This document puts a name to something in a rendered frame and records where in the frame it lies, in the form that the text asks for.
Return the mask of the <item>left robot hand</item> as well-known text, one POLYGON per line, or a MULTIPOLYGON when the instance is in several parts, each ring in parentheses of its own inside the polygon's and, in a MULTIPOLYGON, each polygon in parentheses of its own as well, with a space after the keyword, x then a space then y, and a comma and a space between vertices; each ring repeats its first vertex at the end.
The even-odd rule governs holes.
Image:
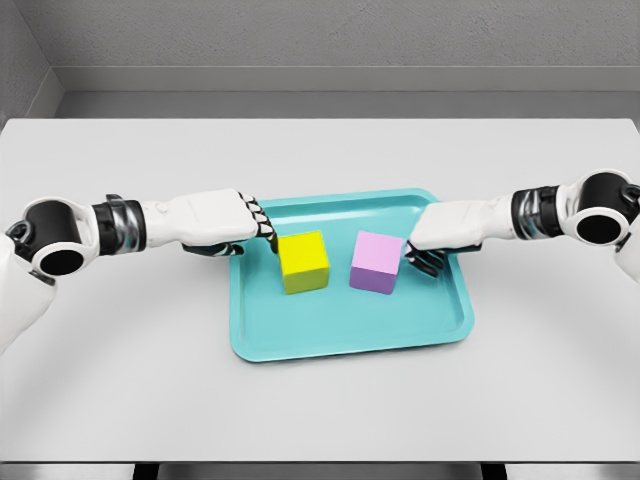
POLYGON ((176 197, 170 210, 177 215, 177 238, 184 251, 207 257, 244 254, 242 242, 265 239, 278 253, 278 235, 257 200, 234 189, 176 197))

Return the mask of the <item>yellow cube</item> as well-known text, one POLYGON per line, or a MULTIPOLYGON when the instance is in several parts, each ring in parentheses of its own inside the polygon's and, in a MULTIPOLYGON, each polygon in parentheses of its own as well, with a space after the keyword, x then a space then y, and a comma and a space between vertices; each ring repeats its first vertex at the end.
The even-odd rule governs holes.
POLYGON ((281 236, 278 248, 287 295, 327 287, 330 263, 320 231, 281 236))

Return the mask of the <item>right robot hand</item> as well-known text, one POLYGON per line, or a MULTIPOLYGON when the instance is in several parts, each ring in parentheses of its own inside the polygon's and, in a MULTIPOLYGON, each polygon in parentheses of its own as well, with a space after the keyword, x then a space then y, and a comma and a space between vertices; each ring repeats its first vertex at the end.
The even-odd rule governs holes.
POLYGON ((409 264, 437 278, 450 252, 479 251, 483 243, 482 201, 430 203, 414 226, 405 249, 409 264))

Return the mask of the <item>teal tray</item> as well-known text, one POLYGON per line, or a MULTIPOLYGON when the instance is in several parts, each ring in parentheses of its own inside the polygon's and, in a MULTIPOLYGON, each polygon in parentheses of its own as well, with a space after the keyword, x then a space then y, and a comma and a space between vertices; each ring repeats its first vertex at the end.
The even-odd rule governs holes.
POLYGON ((279 260, 261 240, 230 260, 230 343, 250 362, 446 344, 466 338, 475 315, 454 255, 433 279, 401 261, 385 295, 349 286, 358 231, 407 238, 436 197, 423 189, 264 200, 279 236, 318 231, 330 264, 324 289, 284 292, 279 260))

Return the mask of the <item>pink cube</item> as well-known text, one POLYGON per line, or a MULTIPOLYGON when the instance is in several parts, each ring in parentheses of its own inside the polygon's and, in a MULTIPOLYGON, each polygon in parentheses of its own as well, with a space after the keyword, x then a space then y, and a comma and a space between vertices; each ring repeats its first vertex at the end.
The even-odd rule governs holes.
POLYGON ((350 268, 349 286, 390 295, 405 248, 400 237, 359 231, 350 268))

